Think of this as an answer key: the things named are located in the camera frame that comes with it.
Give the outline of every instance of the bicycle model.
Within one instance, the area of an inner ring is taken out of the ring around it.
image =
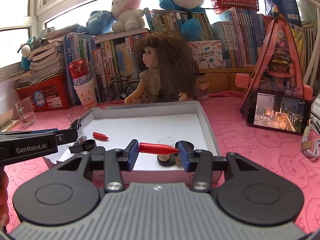
[[[130,95],[133,91],[136,90],[139,84],[139,80],[131,80],[129,81],[129,78],[131,76],[113,76],[111,77],[111,84],[106,87],[102,93],[102,100],[105,103],[111,102],[113,99],[115,99],[116,91],[119,91],[120,96],[125,99],[128,95]],[[123,91],[120,91],[121,85],[123,85],[122,82],[126,82]]]

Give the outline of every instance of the doll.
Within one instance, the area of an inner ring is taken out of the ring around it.
[[[178,34],[148,33],[137,50],[140,81],[125,100],[126,105],[195,99],[199,73],[189,44]]]

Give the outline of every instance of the gray ribbed grip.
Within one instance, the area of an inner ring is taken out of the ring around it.
[[[293,240],[304,233],[294,223],[244,225],[225,215],[209,194],[192,192],[184,183],[131,183],[124,192],[106,194],[76,223],[43,228],[24,222],[11,235],[17,240]]]

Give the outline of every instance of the pink tablecloth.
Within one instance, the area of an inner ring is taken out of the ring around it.
[[[306,233],[320,228],[320,166],[318,160],[310,160],[302,154],[301,136],[248,127],[239,112],[241,98],[211,97],[201,105],[209,118],[220,153],[225,155],[227,152],[237,152],[294,182],[302,189],[305,197],[296,224]],[[76,119],[84,112],[81,106],[76,106],[67,111],[36,113],[37,123],[31,128],[66,129],[70,125],[68,114]],[[312,141],[316,136],[312,131]],[[47,166],[42,158],[5,167],[9,176],[9,232],[20,223],[12,206],[14,191],[23,182],[45,170]]]

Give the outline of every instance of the budweiser can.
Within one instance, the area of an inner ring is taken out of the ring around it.
[[[72,61],[69,64],[69,71],[75,87],[86,84],[91,80],[89,69],[84,58]]]

